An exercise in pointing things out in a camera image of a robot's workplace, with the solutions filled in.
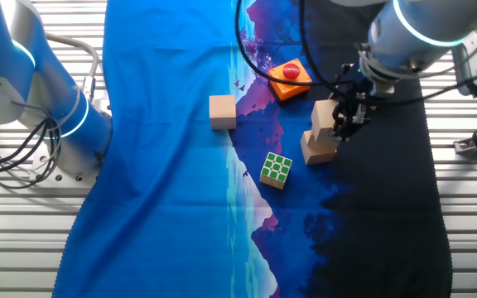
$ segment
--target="red button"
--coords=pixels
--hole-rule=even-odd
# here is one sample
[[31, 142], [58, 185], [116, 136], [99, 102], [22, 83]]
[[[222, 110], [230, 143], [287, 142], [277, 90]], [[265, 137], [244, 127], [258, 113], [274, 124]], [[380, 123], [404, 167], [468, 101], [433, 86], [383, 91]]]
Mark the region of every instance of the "red button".
[[282, 68], [282, 74], [288, 79], [295, 79], [301, 73], [299, 66], [289, 63]]

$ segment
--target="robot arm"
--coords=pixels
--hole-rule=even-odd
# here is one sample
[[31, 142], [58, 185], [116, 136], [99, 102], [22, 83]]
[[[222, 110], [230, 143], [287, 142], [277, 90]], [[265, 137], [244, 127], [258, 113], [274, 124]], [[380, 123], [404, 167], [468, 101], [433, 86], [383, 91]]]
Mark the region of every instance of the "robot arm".
[[[346, 6], [383, 2], [379, 0], [334, 0]], [[383, 99], [393, 93], [401, 79], [419, 79], [447, 51], [453, 50], [458, 81], [477, 75], [477, 0], [392, 0], [376, 16], [368, 43], [360, 47], [360, 59], [344, 68], [342, 80], [349, 95]], [[460, 92], [477, 96], [477, 80]], [[363, 104], [339, 99], [332, 137], [348, 140], [369, 120]]]
[[96, 171], [108, 148], [111, 118], [86, 100], [55, 57], [29, 0], [4, 4], [5, 17], [0, 4], [0, 124], [19, 120], [32, 130], [43, 119], [23, 104], [44, 108], [61, 123], [60, 168], [78, 175]]

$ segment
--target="blue led ring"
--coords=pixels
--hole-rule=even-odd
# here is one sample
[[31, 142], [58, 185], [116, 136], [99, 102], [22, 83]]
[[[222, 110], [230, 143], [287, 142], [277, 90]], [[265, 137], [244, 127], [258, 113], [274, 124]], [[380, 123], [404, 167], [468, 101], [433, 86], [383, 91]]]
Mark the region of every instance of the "blue led ring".
[[17, 41], [12, 40], [12, 43], [14, 44], [16, 48], [22, 50], [22, 52], [24, 52], [27, 56], [29, 56], [29, 59], [31, 59], [31, 62], [32, 62], [32, 67], [36, 68], [36, 61], [34, 60], [34, 57], [32, 56], [31, 52], [25, 46], [22, 46]]
[[84, 100], [85, 100], [85, 102], [86, 102], [86, 112], [84, 113], [84, 116], [82, 117], [82, 120], [80, 120], [80, 123], [79, 123], [75, 128], [73, 128], [73, 129], [71, 129], [70, 131], [64, 133], [64, 134], [61, 135], [60, 137], [68, 137], [68, 136], [70, 136], [73, 132], [76, 132], [77, 129], [79, 129], [79, 128], [82, 126], [82, 124], [84, 124], [84, 122], [86, 121], [86, 118], [88, 117], [88, 113], [89, 113], [89, 105], [90, 105], [90, 103], [89, 103], [88, 100], [86, 100], [86, 99], [84, 99]]
[[426, 43], [433, 45], [433, 46], [442, 46], [442, 47], [454, 47], [458, 46], [463, 43], [464, 38], [458, 41], [436, 41], [431, 39], [428, 36], [422, 35], [419, 31], [417, 31], [407, 19], [403, 16], [401, 12], [401, 6], [398, 0], [393, 0], [393, 7], [395, 8], [395, 13], [397, 13], [398, 20], [404, 25], [404, 27], [410, 31], [416, 38], [420, 39], [421, 41], [425, 41]]

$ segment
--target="black cable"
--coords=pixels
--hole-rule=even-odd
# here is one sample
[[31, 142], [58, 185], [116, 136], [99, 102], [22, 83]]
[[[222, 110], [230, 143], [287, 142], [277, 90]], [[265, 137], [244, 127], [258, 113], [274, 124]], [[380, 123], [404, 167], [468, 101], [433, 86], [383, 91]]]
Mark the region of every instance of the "black cable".
[[[297, 82], [291, 82], [291, 81], [285, 81], [281, 80], [278, 78], [273, 78], [268, 74], [263, 73], [248, 57], [246, 50], [244, 49], [244, 46], [242, 44], [242, 41], [240, 40], [240, 10], [242, 7], [242, 0], [237, 1], [237, 11], [235, 12], [235, 36], [237, 38], [237, 43], [238, 43], [238, 48], [240, 49], [240, 53], [243, 56], [244, 60], [246, 63], [249, 65], [249, 67], [252, 68], [255, 73], [258, 75], [262, 76], [265, 79], [280, 83], [280, 84], [289, 84], [289, 85], [297, 85], [297, 86], [309, 86], [309, 85], [318, 85], [317, 83], [312, 83], [312, 84], [306, 84], [306, 83], [297, 83]], [[345, 99], [348, 102], [352, 103], [361, 103], [361, 104], [367, 104], [369, 106], [401, 106], [401, 105], [407, 105], [411, 103], [416, 103], [419, 101], [424, 101], [427, 99], [434, 98], [438, 95], [444, 94], [446, 92], [449, 92], [451, 90], [458, 89], [464, 85], [473, 83], [474, 81], [477, 80], [477, 76], [470, 78], [470, 79], [465, 79], [461, 82], [459, 82], [456, 85], [444, 88], [441, 91], [435, 92], [433, 94], [429, 94], [424, 97], [419, 97], [419, 98], [414, 98], [414, 99], [407, 99], [407, 100], [388, 100], [388, 101], [383, 101], [383, 100], [373, 100], [373, 99], [359, 99], [355, 96], [351, 96], [349, 94], [346, 94], [344, 92], [339, 91], [335, 85], [337, 84], [350, 84], [352, 81], [344, 81], [344, 82], [329, 82], [327, 81], [320, 73], [316, 63], [312, 59], [312, 55], [308, 46], [308, 42], [306, 40], [306, 29], [305, 29], [305, 0], [299, 0], [299, 27], [300, 27], [300, 35], [301, 35], [301, 43], [303, 45], [303, 53], [305, 54], [306, 60], [308, 62], [308, 65], [311, 67], [311, 70], [314, 74], [314, 76], [320, 81], [319, 84], [325, 86], [329, 91], [334, 93], [335, 95]]]
[[[249, 67], [257, 74], [262, 76], [264, 79], [268, 79], [270, 81], [279, 83], [279, 84], [287, 84], [290, 86], [321, 86], [323, 85], [321, 82], [296, 82], [296, 81], [290, 81], [290, 80], [284, 80], [284, 79], [279, 79], [272, 77], [269, 74], [264, 73], [261, 69], [259, 69], [253, 61], [249, 58], [248, 53], [246, 53], [246, 49], [244, 49], [244, 45], [242, 43], [242, 40], [240, 39], [240, 11], [242, 7], [242, 0], [237, 1], [237, 11], [235, 12], [235, 38], [237, 39], [237, 44], [238, 44], [238, 49], [240, 50], [240, 54], [246, 61], [246, 63], [249, 65]], [[342, 85], [342, 84], [355, 84], [354, 81], [352, 80], [346, 80], [346, 81], [335, 81], [330, 83], [331, 85]]]
[[19, 161], [16, 161], [16, 162], [13, 162], [10, 166], [4, 166], [0, 169], [0, 173], [4, 172], [4, 171], [8, 171], [8, 170], [11, 170], [13, 168], [15, 168], [16, 166], [19, 166], [21, 165], [23, 162], [25, 162], [29, 157], [31, 157], [31, 155], [36, 151], [36, 149], [38, 149], [38, 147], [41, 145], [41, 143], [43, 142], [45, 136], [46, 136], [46, 133], [48, 131], [48, 128], [47, 128], [47, 125], [46, 125], [46, 120], [44, 120], [42, 123], [44, 123], [43, 125], [38, 125], [38, 127], [42, 127], [43, 126], [43, 130], [41, 131], [41, 135], [40, 135], [40, 138], [38, 139], [38, 142], [34, 145], [34, 147], [22, 158], [20, 159]]
[[42, 127], [44, 127], [48, 123], [48, 120], [45, 119], [42, 121], [32, 132], [29, 136], [25, 139], [21, 146], [17, 148], [17, 150], [12, 153], [10, 156], [0, 159], [0, 164], [3, 162], [10, 161], [12, 158], [16, 157], [18, 154], [22, 153], [22, 151], [27, 147], [27, 144], [31, 141], [31, 139], [40, 131]]
[[[48, 128], [54, 128], [56, 126], [57, 126], [56, 122], [52, 121], [52, 119], [51, 119]], [[60, 150], [58, 150], [58, 152], [55, 152], [55, 150], [58, 146], [57, 142], [61, 142], [60, 131], [57, 130], [57, 129], [50, 129], [49, 130], [49, 137], [50, 137], [50, 140], [51, 140], [50, 155], [54, 156], [56, 154], [56, 156], [54, 156], [53, 159], [51, 159], [47, 162], [46, 168], [44, 169], [44, 171], [41, 174], [39, 174], [34, 180], [32, 180], [31, 182], [26, 183], [25, 185], [11, 186], [11, 185], [6, 185], [6, 184], [4, 184], [3, 182], [0, 181], [0, 186], [1, 187], [4, 187], [6, 189], [10, 189], [10, 190], [23, 190], [23, 189], [32, 187], [33, 185], [36, 185], [36, 184], [46, 180], [55, 171], [56, 167], [58, 166], [58, 160], [59, 160], [59, 157], [60, 157]]]

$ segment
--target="metal grating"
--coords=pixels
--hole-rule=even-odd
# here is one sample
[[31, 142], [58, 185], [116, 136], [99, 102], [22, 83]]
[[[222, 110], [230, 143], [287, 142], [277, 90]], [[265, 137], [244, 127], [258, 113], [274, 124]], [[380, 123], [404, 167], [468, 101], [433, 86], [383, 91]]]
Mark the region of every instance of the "metal grating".
[[[105, 0], [35, 0], [46, 30], [94, 46], [102, 55]], [[51, 43], [64, 67], [81, 83], [90, 58], [81, 50]], [[430, 71], [452, 66], [445, 56]], [[455, 83], [453, 73], [422, 81], [424, 94]], [[98, 106], [108, 95], [97, 73]], [[477, 298], [477, 162], [454, 153], [451, 143], [477, 128], [477, 100], [457, 92], [426, 103], [441, 204], [454, 263], [453, 298]], [[3, 154], [14, 151], [28, 131], [19, 123], [0, 127]], [[0, 298], [51, 297], [67, 234], [87, 190], [9, 191], [0, 187]]]

